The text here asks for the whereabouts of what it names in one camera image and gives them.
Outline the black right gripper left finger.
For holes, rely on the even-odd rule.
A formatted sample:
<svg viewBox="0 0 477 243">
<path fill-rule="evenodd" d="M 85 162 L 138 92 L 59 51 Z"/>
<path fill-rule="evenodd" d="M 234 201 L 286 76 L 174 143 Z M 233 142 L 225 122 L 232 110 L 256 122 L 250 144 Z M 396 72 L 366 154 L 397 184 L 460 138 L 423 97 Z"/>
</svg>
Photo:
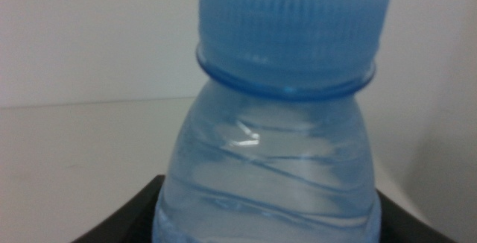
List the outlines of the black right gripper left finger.
<svg viewBox="0 0 477 243">
<path fill-rule="evenodd" d="M 154 209 L 164 175 L 157 175 L 120 209 L 73 243 L 151 243 Z"/>
</svg>

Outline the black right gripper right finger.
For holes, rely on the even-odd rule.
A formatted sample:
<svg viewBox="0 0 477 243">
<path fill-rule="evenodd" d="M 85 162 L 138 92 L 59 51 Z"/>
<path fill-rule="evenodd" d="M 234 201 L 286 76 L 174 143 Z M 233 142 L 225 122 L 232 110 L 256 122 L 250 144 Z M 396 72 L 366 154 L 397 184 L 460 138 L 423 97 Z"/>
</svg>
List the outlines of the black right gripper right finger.
<svg viewBox="0 0 477 243">
<path fill-rule="evenodd" d="M 456 243 L 378 191 L 382 207 L 380 243 Z"/>
</svg>

